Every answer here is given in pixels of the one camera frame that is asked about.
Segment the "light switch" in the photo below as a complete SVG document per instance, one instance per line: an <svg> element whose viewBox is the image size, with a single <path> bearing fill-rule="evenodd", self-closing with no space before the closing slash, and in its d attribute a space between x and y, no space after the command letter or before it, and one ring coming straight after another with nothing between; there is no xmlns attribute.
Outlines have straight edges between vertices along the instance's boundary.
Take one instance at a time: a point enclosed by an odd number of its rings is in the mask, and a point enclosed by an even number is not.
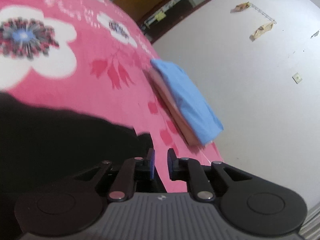
<svg viewBox="0 0 320 240"><path fill-rule="evenodd" d="M298 72L295 73L295 74L292 76L292 78L294 79L294 81L295 81L297 84L299 84L299 83L301 82L301 80L302 80L302 78L301 78L301 76L299 75Z"/></svg>

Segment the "blue cloth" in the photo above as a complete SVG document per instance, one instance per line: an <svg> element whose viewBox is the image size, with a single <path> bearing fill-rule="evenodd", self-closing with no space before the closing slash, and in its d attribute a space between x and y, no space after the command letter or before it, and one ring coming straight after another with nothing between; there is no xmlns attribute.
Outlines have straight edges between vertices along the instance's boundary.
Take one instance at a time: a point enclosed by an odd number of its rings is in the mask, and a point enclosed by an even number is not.
<svg viewBox="0 0 320 240"><path fill-rule="evenodd" d="M223 126L188 75L176 64L152 59L160 72L182 116L202 145L215 139Z"/></svg>

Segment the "silver screw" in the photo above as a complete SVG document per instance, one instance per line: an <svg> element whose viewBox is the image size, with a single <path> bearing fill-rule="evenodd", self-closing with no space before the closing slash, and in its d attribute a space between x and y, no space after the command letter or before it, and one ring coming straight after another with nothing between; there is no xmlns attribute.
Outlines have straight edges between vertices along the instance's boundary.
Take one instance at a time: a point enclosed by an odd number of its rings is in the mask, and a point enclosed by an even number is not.
<svg viewBox="0 0 320 240"><path fill-rule="evenodd" d="M197 196L198 196L198 198L205 199L205 200L213 198L213 194L211 192L209 192L209 191L200 191L197 194Z"/></svg>
<svg viewBox="0 0 320 240"><path fill-rule="evenodd" d="M125 194L122 191L113 191L109 193L109 198L112 199L123 199L125 197Z"/></svg>

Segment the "black cloth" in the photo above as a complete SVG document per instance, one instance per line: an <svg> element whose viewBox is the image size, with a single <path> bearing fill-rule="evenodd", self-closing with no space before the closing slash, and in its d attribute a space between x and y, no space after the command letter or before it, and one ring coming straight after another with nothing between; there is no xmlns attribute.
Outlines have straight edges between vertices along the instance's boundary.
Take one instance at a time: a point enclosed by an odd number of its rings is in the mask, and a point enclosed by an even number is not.
<svg viewBox="0 0 320 240"><path fill-rule="evenodd" d="M27 106L0 93L0 239L19 235L17 197L102 160L147 155L150 134L69 110Z"/></svg>

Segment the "bed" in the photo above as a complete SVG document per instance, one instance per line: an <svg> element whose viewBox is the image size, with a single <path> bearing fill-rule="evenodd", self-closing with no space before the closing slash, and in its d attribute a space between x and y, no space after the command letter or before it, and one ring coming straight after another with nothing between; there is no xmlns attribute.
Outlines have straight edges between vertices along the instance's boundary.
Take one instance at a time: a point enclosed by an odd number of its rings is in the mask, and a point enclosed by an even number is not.
<svg viewBox="0 0 320 240"><path fill-rule="evenodd" d="M108 0L0 0L0 91L37 107L70 109L149 132L168 192L167 150L209 165L214 143L189 147L148 80L158 58L135 22Z"/></svg>

